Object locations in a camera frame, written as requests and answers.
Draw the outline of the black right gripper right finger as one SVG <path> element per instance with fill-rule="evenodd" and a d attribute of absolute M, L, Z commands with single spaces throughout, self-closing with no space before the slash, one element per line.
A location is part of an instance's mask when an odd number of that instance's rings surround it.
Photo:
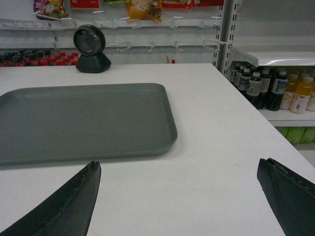
<path fill-rule="evenodd" d="M 315 185 L 272 158 L 260 159 L 257 179 L 286 236 L 315 234 Z"/>

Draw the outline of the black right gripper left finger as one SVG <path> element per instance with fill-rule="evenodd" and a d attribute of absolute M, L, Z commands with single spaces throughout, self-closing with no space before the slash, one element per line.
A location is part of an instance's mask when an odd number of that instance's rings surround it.
<path fill-rule="evenodd" d="M 101 165 L 92 161 L 51 196 L 0 234 L 85 236 L 95 208 Z"/>

